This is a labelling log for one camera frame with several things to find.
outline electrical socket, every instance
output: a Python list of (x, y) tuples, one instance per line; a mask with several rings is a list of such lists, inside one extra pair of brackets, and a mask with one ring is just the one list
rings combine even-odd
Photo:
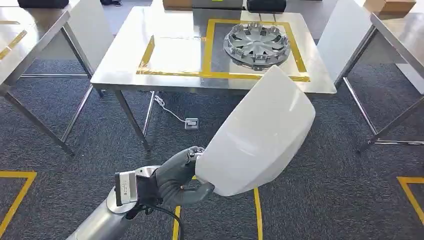
[(197, 130), (197, 129), (199, 129), (199, 119), (198, 118), (186, 118), (184, 128), (186, 130)]

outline white cable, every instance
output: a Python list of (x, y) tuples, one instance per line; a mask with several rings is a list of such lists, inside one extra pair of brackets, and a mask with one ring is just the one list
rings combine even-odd
[(177, 115), (175, 115), (171, 110), (165, 108), (165, 102), (162, 98), (160, 98), (158, 95), (154, 96), (154, 100), (159, 104), (159, 106), (161, 106), (163, 108), (163, 110), (171, 113), (174, 117), (176, 117), (178, 120), (180, 120), (181, 122), (185, 123), (186, 121), (182, 120), (181, 118), (179, 118)]

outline yellow floor marking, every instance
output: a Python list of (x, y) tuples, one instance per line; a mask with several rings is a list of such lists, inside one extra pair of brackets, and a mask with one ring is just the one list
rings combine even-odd
[(424, 212), (423, 209), (418, 204), (417, 200), (414, 197), (410, 187), (408, 184), (424, 184), (424, 177), (406, 177), (406, 176), (398, 176), (397, 180), (400, 183), (403, 191), (405, 191), (406, 196), (408, 197), (410, 203), (415, 209), (416, 214), (418, 214), (419, 219), (421, 219), (422, 224), (424, 225)]
[(254, 194), (254, 205), (256, 207), (256, 222), (257, 222), (257, 240), (262, 240), (262, 210), (261, 210), (261, 201), (259, 199), (259, 190), (256, 187), (253, 189)]
[[(263, 231), (262, 231), (262, 210), (261, 210), (261, 201), (259, 199), (259, 190), (258, 188), (253, 189), (254, 195), (254, 205), (256, 208), (256, 223), (257, 223), (257, 240), (263, 240)], [(175, 215), (180, 217), (181, 206), (175, 208)], [(174, 219), (173, 221), (173, 230), (172, 230), (172, 240), (178, 240), (178, 231), (179, 224), (178, 221)]]
[(10, 206), (9, 211), (6, 213), (6, 216), (0, 224), (0, 239), (11, 222), (14, 214), (18, 210), (19, 204), (21, 204), (25, 194), (27, 194), (28, 189), (36, 178), (36, 175), (37, 173), (33, 171), (0, 171), (0, 178), (26, 178), (22, 189), (19, 191), (19, 194), (12, 203), (12, 206)]
[[(177, 217), (180, 217), (180, 212), (181, 212), (181, 206), (176, 206), (175, 208), (175, 215)], [(173, 220), (173, 231), (172, 231), (172, 240), (178, 240), (178, 221), (177, 220)]]

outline cardboard box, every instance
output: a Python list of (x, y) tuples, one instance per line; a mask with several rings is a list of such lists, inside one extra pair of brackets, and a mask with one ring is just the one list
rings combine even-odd
[(366, 0), (363, 6), (376, 14), (405, 15), (415, 3), (415, 0)]
[(192, 0), (163, 0), (165, 10), (191, 10)]

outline black cable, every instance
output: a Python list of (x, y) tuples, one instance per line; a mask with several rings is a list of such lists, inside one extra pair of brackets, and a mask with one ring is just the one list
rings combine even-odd
[(167, 210), (165, 208), (162, 208), (160, 206), (153, 206), (150, 204), (144, 204), (146, 207), (154, 209), (154, 210), (158, 210), (159, 212), (162, 213), (166, 213), (168, 215), (170, 215), (171, 217), (173, 217), (177, 222), (178, 222), (178, 226), (179, 226), (179, 240), (184, 240), (184, 226), (183, 226), (183, 222), (181, 222), (180, 218), (175, 215), (173, 212), (171, 212), (170, 210)]

